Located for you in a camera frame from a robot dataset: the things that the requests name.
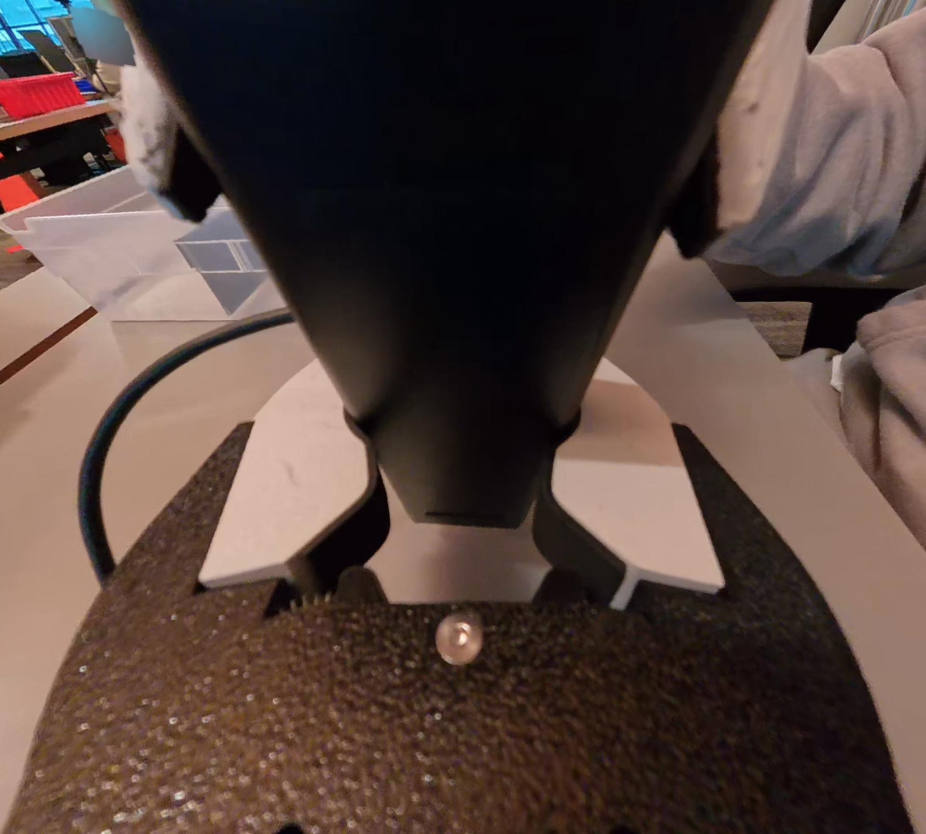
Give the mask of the clear plastic bin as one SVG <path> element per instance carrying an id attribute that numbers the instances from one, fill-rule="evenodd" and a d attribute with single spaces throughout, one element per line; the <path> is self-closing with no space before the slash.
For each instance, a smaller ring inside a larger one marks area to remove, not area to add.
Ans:
<path id="1" fill-rule="evenodd" d="M 122 168 L 2 215 L 2 228 L 111 321 L 236 321 L 284 300 L 225 198 L 192 223 Z"/>

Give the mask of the red plastic bin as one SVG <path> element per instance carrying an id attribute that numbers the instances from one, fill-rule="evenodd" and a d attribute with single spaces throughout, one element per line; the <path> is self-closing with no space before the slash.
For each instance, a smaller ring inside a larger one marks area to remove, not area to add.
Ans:
<path id="1" fill-rule="evenodd" d="M 14 120 L 25 120 L 86 104 L 73 76 L 49 73 L 1 80 L 1 107 Z"/>

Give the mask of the matte black USB hub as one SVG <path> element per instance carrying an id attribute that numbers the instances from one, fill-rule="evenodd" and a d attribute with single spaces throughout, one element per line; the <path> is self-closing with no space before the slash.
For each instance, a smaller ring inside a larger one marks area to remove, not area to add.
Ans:
<path id="1" fill-rule="evenodd" d="M 111 0 L 417 522 L 517 527 L 774 0 Z"/>

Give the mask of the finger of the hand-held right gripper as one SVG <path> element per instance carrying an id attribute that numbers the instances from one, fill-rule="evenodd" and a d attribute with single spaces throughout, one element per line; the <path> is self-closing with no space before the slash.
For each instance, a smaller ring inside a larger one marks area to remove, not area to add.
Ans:
<path id="1" fill-rule="evenodd" d="M 170 215 L 203 221 L 221 186 L 142 57 L 122 67 L 120 131 L 139 185 Z"/>
<path id="2" fill-rule="evenodd" d="M 714 135 L 670 211 L 680 255 L 701 256 L 757 215 L 781 155 L 807 58 L 812 0 L 774 0 Z"/>

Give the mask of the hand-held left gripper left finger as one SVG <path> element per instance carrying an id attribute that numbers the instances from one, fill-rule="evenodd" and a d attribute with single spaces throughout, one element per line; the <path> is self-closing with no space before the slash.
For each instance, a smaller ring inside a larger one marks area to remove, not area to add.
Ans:
<path id="1" fill-rule="evenodd" d="M 198 582 L 282 578 L 326 592 L 367 565 L 389 530 L 375 454 L 314 359 L 258 412 Z"/>

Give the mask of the grey desk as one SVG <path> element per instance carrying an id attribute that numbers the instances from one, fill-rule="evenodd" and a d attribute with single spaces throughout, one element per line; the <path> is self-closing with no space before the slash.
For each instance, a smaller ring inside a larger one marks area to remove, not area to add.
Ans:
<path id="1" fill-rule="evenodd" d="M 2 292 L 2 824 L 54 675 L 97 582 L 74 510 L 78 466 L 122 387 L 204 322 L 110 323 L 42 269 Z M 608 356 L 688 426 L 802 560 L 872 689 L 924 832 L 924 550 L 796 387 L 711 269 L 661 242 Z M 265 331 L 149 392 L 109 458 L 104 502 L 128 550 L 220 441 L 311 360 Z"/>

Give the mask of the person's grey clothing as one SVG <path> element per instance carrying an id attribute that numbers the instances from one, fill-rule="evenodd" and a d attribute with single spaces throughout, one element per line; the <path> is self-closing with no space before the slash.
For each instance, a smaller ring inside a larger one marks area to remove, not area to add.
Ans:
<path id="1" fill-rule="evenodd" d="M 924 547 L 924 286 L 860 319 L 840 369 L 840 423 L 848 448 Z"/>

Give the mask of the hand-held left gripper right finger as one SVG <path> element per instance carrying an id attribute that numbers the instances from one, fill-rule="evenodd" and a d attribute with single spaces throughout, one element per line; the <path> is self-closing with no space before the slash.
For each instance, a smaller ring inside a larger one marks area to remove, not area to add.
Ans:
<path id="1" fill-rule="evenodd" d="M 535 543 L 612 609 L 644 584 L 710 595 L 725 585 L 668 416 L 607 358 L 538 492 Z"/>

